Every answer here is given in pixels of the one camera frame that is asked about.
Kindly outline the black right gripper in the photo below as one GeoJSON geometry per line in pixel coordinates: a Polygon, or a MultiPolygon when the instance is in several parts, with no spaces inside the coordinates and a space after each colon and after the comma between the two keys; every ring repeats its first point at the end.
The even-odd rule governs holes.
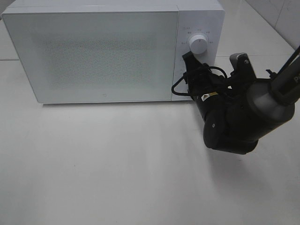
{"type": "Polygon", "coordinates": [[[183,74],[188,95],[196,102],[202,118],[215,109],[231,106],[250,87],[252,82],[232,78],[216,66],[199,62],[192,52],[182,55],[186,66],[183,74]]]}

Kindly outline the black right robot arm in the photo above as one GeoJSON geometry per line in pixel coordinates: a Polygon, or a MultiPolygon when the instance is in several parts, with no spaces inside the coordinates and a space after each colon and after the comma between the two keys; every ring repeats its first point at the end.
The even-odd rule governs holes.
{"type": "Polygon", "coordinates": [[[300,98],[300,52],[278,72],[257,78],[246,53],[230,56],[229,77],[213,73],[188,52],[183,55],[188,95],[204,121],[204,144],[211,149],[247,154],[259,139],[288,122],[300,98]]]}

